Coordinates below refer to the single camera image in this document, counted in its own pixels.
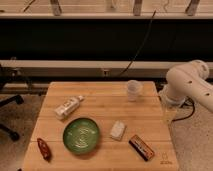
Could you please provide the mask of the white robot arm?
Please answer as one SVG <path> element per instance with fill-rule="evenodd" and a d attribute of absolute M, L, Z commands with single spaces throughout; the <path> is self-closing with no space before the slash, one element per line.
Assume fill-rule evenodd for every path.
<path fill-rule="evenodd" d="M 170 68 L 167 84 L 159 92 L 163 104 L 167 108 L 179 107 L 189 97 L 213 112 L 213 85 L 206 81 L 209 74 L 209 67 L 202 60 Z"/>

